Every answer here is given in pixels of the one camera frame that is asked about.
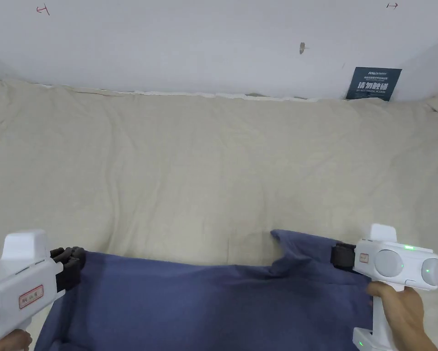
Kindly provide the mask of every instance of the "white wall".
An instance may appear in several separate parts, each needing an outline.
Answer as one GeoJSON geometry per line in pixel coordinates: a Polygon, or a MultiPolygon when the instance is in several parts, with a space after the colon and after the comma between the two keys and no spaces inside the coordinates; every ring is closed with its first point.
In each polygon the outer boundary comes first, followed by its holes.
{"type": "Polygon", "coordinates": [[[0,79],[340,98],[372,66],[403,69],[394,99],[438,94],[438,0],[388,3],[1,0],[0,79]]]}

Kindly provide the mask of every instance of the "finger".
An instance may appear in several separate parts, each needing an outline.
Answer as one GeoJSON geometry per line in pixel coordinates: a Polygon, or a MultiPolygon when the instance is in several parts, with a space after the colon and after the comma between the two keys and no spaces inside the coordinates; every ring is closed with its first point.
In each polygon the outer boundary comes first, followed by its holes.
{"type": "Polygon", "coordinates": [[[396,291],[384,282],[371,282],[367,287],[367,293],[372,296],[385,297],[389,296],[396,291]]]}

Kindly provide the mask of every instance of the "hand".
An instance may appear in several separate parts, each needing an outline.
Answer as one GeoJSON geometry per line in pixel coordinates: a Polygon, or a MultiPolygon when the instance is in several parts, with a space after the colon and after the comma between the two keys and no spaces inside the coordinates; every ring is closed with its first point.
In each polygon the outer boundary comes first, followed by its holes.
{"type": "Polygon", "coordinates": [[[371,282],[367,292],[381,298],[399,351],[438,351],[424,331],[422,299],[413,288],[397,292],[382,282],[371,282]]]}
{"type": "Polygon", "coordinates": [[[30,343],[32,343],[30,334],[16,329],[0,340],[0,351],[28,351],[30,343]]]}

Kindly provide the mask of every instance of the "blue garment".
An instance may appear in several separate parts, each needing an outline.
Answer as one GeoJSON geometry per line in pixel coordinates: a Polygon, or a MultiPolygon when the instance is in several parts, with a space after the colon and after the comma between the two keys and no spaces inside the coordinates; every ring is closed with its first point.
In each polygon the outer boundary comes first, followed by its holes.
{"type": "Polygon", "coordinates": [[[88,252],[36,351],[356,350],[368,279],[330,264],[335,241],[274,230],[272,266],[192,266],[88,252]]]}

